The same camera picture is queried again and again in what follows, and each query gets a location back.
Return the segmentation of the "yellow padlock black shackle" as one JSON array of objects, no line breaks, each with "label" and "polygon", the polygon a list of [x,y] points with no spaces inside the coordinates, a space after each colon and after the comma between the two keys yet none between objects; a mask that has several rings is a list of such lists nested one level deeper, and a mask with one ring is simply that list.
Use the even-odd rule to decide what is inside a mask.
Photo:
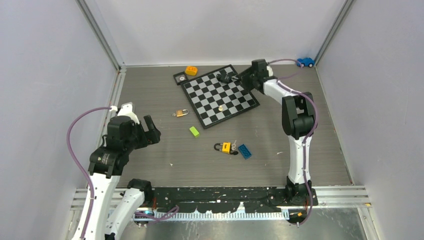
[{"label": "yellow padlock black shackle", "polygon": [[213,146],[214,150],[225,153],[225,154],[230,154],[231,150],[232,150],[232,145],[230,142],[223,142],[223,143],[216,143]]}]

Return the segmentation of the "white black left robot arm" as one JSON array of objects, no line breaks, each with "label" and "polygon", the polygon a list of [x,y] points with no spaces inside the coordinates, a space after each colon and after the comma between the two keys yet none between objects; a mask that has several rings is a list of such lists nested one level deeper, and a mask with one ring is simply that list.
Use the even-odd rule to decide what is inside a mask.
[{"label": "white black left robot arm", "polygon": [[116,115],[107,124],[101,145],[90,155],[87,170],[73,152],[71,133],[66,135],[70,155],[88,182],[88,193],[74,240],[119,240],[136,209],[148,207],[154,199],[151,182],[134,178],[128,183],[116,209],[110,212],[114,192],[129,162],[130,153],[159,143],[161,132],[150,115],[144,116],[148,128],[144,130],[132,102],[121,107],[110,106],[107,110]]}]

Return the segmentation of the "silver keys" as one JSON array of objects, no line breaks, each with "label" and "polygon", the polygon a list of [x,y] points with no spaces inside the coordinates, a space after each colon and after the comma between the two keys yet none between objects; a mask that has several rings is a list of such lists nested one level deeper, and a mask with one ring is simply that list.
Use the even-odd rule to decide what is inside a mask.
[{"label": "silver keys", "polygon": [[237,141],[235,140],[230,147],[230,154],[237,155],[239,152],[237,151]]}]

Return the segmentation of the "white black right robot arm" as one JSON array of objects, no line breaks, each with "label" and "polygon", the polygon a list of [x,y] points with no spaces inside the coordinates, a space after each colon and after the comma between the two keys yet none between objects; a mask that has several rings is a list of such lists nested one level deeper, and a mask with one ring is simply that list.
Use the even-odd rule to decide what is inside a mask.
[{"label": "white black right robot arm", "polygon": [[245,90],[255,89],[281,105],[281,124],[290,150],[284,201],[290,205],[313,206],[309,152],[312,135],[318,126],[318,115],[312,94],[285,85],[274,75],[271,63],[265,59],[253,60],[236,79]]}]

